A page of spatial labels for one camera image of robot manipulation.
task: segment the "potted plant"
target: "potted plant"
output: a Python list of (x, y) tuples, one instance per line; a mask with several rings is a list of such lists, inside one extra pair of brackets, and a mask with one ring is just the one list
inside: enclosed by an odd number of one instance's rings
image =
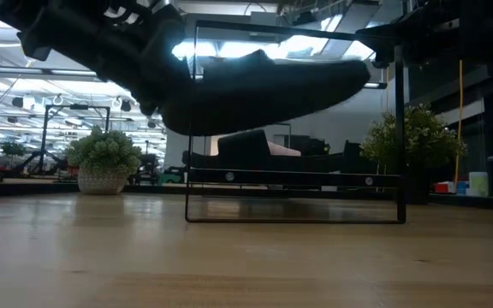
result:
[[(431, 186), (428, 169), (441, 167), (457, 155), (466, 154), (466, 145), (462, 140), (458, 142), (456, 131), (448, 130), (426, 104), (405, 110), (405, 148), (406, 193), (410, 204), (427, 204)], [(362, 156), (386, 165), (388, 170), (396, 169), (395, 115), (384, 112), (382, 121), (372, 123), (361, 149)]]
[(125, 133), (102, 133), (94, 127), (89, 136), (72, 141), (66, 150), (70, 166), (80, 167), (79, 189), (88, 194), (117, 194), (140, 166), (139, 147)]
[(13, 167), (13, 160), (15, 160), (15, 157), (23, 157), (26, 154), (24, 145), (15, 142), (3, 142), (1, 150), (3, 150), (4, 156), (10, 157), (11, 168)]

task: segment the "white woven planter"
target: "white woven planter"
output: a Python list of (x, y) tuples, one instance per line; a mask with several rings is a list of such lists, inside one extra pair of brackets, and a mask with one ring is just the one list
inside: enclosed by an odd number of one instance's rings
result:
[(127, 184), (127, 177), (115, 175), (111, 170), (94, 172), (80, 169), (77, 182), (79, 189), (85, 194), (118, 194)]

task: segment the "green plant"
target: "green plant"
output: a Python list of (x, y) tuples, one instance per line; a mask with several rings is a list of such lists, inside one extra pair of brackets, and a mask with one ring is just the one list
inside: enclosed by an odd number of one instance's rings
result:
[(10, 157), (10, 165), (13, 165), (13, 160), (15, 157), (23, 157), (26, 154), (26, 148), (24, 145), (17, 144), (15, 142), (3, 142), (1, 145), (1, 150), (3, 154)]
[(100, 127), (94, 127), (89, 136), (72, 141), (66, 150), (71, 166), (122, 176), (136, 173), (140, 154), (141, 149), (133, 146), (125, 133), (102, 133)]
[[(395, 115), (383, 113), (382, 121), (372, 123), (361, 145), (361, 155), (377, 163), (395, 166), (395, 132)], [(456, 131), (446, 129), (444, 121), (426, 104), (405, 110), (405, 147), (410, 168), (440, 167), (456, 155), (466, 154), (466, 145), (462, 140), (458, 142)]]

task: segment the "black metal frame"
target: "black metal frame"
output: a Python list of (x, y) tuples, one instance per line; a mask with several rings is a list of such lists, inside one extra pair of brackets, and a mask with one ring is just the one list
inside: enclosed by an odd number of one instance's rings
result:
[[(194, 49), (197, 49), (199, 29), (216, 28), (225, 30), (250, 31), (257, 33), (276, 33), (283, 35), (306, 35), (323, 39), (340, 39), (354, 41), (363, 37), (351, 33), (330, 33), (316, 30), (272, 27), (251, 24), (241, 24), (221, 21), (197, 21), (195, 25), (195, 36), (193, 39)], [(404, 140), (404, 62), (402, 56), (401, 41), (396, 38), (375, 38), (384, 40), (389, 45), (395, 47), (395, 92), (396, 92), (396, 141), (398, 147), (397, 173), (398, 175), (346, 175), (346, 174), (318, 174), (301, 172), (275, 172), (275, 171), (248, 171), (248, 170), (224, 170), (224, 169), (192, 169), (191, 156), (193, 148), (193, 138), (189, 134), (189, 159), (187, 165), (186, 180), (186, 204), (185, 219), (187, 222), (250, 222), (250, 223), (358, 223), (358, 224), (402, 224), (407, 220), (407, 207), (404, 197), (404, 172), (405, 172), (405, 140)], [(193, 56), (193, 74), (196, 72), (196, 54)], [(314, 185), (314, 186), (342, 186), (342, 187), (387, 187), (395, 188), (396, 194), (396, 220), (298, 220), (298, 219), (212, 219), (200, 218), (192, 219), (189, 217), (189, 198), (198, 188), (192, 189), (192, 182), (198, 183), (222, 183), (222, 184), (278, 184), (278, 185)]]
[(55, 104), (48, 104), (45, 106), (45, 119), (43, 122), (43, 137), (41, 139), (41, 155), (39, 156), (39, 173), (43, 173), (43, 165), (45, 162), (45, 153), (46, 153), (46, 143), (47, 143), (47, 127), (49, 125), (49, 121), (52, 119), (53, 116), (56, 116), (58, 112), (55, 113), (55, 115), (49, 115), (49, 111), (52, 108), (58, 108), (60, 110), (64, 108), (70, 108), (72, 110), (89, 110), (89, 109), (95, 109), (95, 110), (106, 110), (106, 128), (105, 132), (108, 133), (108, 130), (110, 129), (110, 112), (111, 108), (110, 107), (101, 107), (101, 106), (86, 106), (86, 105), (78, 105), (78, 104), (70, 104), (70, 105), (55, 105)]

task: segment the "wooden floor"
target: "wooden floor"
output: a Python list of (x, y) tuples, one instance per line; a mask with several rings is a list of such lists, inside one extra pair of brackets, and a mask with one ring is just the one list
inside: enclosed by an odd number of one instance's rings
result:
[(0, 308), (493, 307), (493, 211), (410, 207), (404, 226), (187, 224), (183, 201), (0, 198)]

